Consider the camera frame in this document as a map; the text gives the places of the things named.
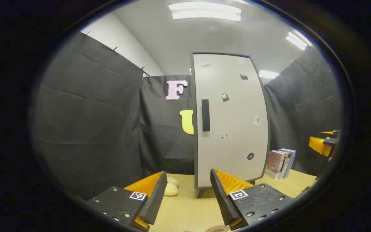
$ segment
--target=black door handle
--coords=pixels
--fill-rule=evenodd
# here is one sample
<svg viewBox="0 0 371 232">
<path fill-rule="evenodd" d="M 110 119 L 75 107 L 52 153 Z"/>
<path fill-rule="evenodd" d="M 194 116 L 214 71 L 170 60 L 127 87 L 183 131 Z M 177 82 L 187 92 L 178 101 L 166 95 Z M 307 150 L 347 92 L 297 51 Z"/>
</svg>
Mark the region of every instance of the black door handle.
<svg viewBox="0 0 371 232">
<path fill-rule="evenodd" d="M 210 131 L 210 107 L 208 99 L 201 99 L 201 108 L 203 116 L 203 131 Z"/>
</svg>

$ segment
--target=ceiling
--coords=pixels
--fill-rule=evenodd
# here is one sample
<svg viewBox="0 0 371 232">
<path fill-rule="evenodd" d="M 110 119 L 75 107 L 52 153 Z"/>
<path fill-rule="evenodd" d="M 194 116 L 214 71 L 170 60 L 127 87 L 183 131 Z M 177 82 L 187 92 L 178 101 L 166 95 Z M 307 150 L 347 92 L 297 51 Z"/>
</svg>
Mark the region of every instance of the ceiling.
<svg viewBox="0 0 371 232">
<path fill-rule="evenodd" d="M 190 73 L 191 52 L 250 55 L 258 70 L 281 72 L 302 50 L 285 38 L 293 28 L 259 5 L 217 0 L 242 9 L 241 22 L 223 19 L 172 18 L 169 3 L 139 0 L 113 13 L 134 34 L 165 75 Z"/>
</svg>

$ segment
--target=butterfly sticker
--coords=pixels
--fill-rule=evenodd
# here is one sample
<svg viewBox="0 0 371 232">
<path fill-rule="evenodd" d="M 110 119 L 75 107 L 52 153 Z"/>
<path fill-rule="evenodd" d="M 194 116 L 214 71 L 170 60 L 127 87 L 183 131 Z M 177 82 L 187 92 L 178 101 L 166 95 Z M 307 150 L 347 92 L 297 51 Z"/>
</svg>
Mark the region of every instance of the butterfly sticker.
<svg viewBox="0 0 371 232">
<path fill-rule="evenodd" d="M 228 137 L 227 129 L 225 129 L 222 133 L 217 134 L 221 137 L 222 140 L 225 140 Z"/>
</svg>

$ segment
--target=cabinet door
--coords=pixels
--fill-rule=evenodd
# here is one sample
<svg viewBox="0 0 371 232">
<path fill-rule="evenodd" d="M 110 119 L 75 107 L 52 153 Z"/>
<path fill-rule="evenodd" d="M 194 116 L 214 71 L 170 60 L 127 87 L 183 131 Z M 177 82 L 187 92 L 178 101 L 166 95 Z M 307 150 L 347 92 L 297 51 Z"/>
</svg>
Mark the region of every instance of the cabinet door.
<svg viewBox="0 0 371 232">
<path fill-rule="evenodd" d="M 268 153 L 268 120 L 262 85 L 251 60 L 226 54 L 193 54 L 193 63 L 197 187 L 211 187 L 210 169 L 243 180 L 261 177 Z M 209 103 L 210 131 L 203 131 L 202 100 Z"/>
</svg>

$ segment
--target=book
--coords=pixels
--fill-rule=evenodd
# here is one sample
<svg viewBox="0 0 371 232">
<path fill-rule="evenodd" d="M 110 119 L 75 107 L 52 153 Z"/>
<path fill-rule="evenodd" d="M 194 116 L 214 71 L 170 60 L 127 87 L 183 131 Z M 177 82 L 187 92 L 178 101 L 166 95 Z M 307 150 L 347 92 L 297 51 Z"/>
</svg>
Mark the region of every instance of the book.
<svg viewBox="0 0 371 232">
<path fill-rule="evenodd" d="M 286 170 L 289 166 L 289 162 L 290 162 L 290 157 L 291 157 L 291 153 L 290 152 L 285 152 L 285 151 L 281 151 L 284 153 L 284 163 L 283 163 L 283 167 L 281 169 L 281 172 L 279 173 L 279 179 L 282 179 L 284 174 L 286 173 Z"/>
<path fill-rule="evenodd" d="M 276 176 L 275 174 L 280 173 L 281 169 L 283 167 L 284 163 L 284 153 L 281 151 L 269 151 L 268 153 L 268 160 L 267 160 L 267 166 L 266 170 L 269 170 L 266 173 L 270 173 L 270 177 L 275 179 Z"/>
<path fill-rule="evenodd" d="M 296 157 L 296 150 L 290 150 L 290 149 L 286 149 L 286 148 L 280 148 L 279 150 L 290 153 L 289 165 L 287 166 L 286 172 L 283 175 L 283 179 L 285 179 L 289 175 L 289 172 L 290 172 L 290 170 L 293 166 L 294 158 Z"/>
<path fill-rule="evenodd" d="M 269 177 L 271 177 L 272 179 L 278 179 L 278 174 L 279 173 L 275 173 L 270 169 L 265 169 L 265 174 L 268 175 Z"/>
</svg>

